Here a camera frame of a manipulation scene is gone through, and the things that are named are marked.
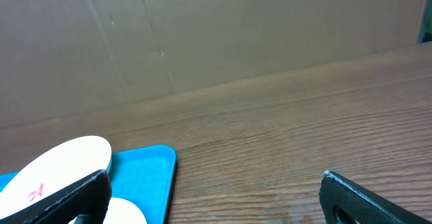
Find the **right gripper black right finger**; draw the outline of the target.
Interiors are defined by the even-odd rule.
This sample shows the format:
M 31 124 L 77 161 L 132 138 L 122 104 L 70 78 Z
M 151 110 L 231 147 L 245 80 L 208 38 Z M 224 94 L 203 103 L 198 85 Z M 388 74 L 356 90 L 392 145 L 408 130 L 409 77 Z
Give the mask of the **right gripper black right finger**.
M 323 173 L 319 202 L 327 224 L 431 224 L 330 170 Z

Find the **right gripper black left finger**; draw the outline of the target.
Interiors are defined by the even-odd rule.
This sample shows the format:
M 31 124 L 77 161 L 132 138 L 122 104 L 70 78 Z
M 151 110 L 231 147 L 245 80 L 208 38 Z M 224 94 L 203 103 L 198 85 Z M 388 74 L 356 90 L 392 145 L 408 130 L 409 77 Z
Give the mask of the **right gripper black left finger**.
M 106 170 L 97 170 L 52 195 L 1 220 L 1 224 L 103 223 L 111 184 Z

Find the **light blue plate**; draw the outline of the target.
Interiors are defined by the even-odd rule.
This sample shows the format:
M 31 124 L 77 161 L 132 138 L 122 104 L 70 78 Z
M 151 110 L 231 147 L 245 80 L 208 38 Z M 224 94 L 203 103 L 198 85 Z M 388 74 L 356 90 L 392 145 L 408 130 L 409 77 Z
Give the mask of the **light blue plate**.
M 103 224 L 147 224 L 142 211 L 123 198 L 111 198 Z

